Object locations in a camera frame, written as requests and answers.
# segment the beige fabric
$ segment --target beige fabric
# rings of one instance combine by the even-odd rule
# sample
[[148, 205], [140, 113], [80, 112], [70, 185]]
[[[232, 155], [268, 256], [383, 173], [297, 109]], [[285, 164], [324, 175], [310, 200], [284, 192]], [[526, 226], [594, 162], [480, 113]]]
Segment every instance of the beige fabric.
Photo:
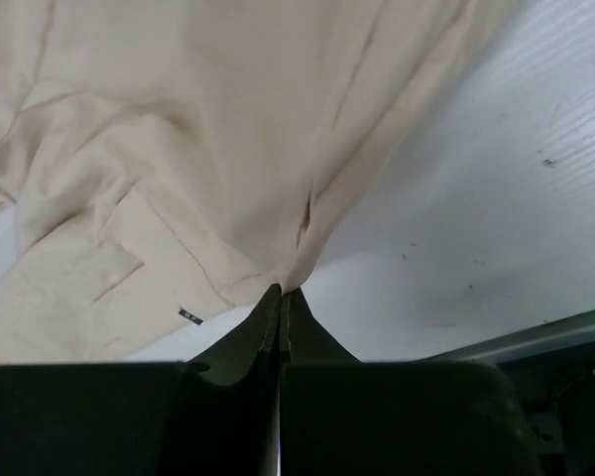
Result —
[[290, 290], [503, 0], [0, 0], [0, 362]]

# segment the clothing tag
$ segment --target clothing tag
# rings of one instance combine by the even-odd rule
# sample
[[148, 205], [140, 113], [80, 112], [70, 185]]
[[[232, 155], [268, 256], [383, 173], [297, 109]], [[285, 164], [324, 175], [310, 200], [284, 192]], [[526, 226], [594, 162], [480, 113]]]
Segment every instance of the clothing tag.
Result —
[[194, 314], [186, 311], [183, 308], [180, 309], [180, 311], [178, 312], [178, 315], [182, 315], [185, 319], [190, 320], [191, 322], [193, 322], [196, 325], [201, 325], [203, 323], [203, 320], [200, 317], [196, 317]]

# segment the sleeve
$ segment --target sleeve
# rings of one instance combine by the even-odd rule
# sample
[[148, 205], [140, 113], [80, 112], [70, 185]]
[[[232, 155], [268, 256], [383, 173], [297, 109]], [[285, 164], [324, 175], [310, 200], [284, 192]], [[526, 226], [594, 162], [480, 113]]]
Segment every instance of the sleeve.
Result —
[[[0, 143], [37, 80], [52, 19], [51, 1], [0, 0]], [[0, 157], [0, 208], [13, 203]]]

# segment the cream-colored shirt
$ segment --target cream-colored shirt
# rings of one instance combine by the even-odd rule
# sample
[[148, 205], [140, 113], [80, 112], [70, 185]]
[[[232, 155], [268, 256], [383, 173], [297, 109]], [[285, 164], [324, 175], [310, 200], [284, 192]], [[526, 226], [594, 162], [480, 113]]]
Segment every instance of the cream-colored shirt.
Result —
[[0, 0], [0, 362], [298, 287], [508, 0]]

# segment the garment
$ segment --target garment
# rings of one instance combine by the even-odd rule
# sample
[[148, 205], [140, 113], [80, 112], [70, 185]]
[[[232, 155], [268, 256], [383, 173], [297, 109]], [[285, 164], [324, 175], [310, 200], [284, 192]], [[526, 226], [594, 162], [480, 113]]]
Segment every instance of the garment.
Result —
[[115, 359], [298, 287], [512, 5], [0, 0], [0, 362]]

